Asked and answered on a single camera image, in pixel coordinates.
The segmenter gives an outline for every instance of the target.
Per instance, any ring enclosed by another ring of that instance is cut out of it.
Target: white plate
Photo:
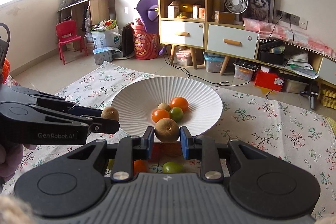
[[[155,126],[152,111],[160,103],[169,104],[174,97],[189,102],[178,125],[186,126],[192,136],[205,133],[222,114],[222,100],[212,88],[182,77],[154,77],[132,83],[115,96],[111,105],[119,112],[120,129],[142,136],[148,126]]]

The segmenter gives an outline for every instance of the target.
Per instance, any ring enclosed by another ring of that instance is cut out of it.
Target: red bucket
[[[132,24],[132,29],[135,58],[140,60],[157,58],[160,50],[159,35],[146,32],[144,25]]]

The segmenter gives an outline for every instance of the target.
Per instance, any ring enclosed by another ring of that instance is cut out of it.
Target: purple hat
[[[159,32],[159,14],[155,11],[158,7],[159,0],[140,0],[136,6],[136,10],[148,33]]]

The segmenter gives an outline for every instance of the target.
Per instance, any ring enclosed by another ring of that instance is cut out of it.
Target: wooden drawer handle
[[[234,40],[229,40],[229,39],[224,39],[224,43],[234,45],[234,46],[241,46],[241,42],[234,41]]]
[[[180,35],[182,37],[188,37],[189,33],[188,32],[176,32],[175,35]]]

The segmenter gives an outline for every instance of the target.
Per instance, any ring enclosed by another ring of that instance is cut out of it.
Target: green tomato
[[[175,122],[179,122],[183,118],[183,111],[179,107],[173,107],[170,111],[170,118]]]
[[[162,167],[163,173],[181,173],[182,169],[183,166],[181,164],[173,161],[166,162]]]

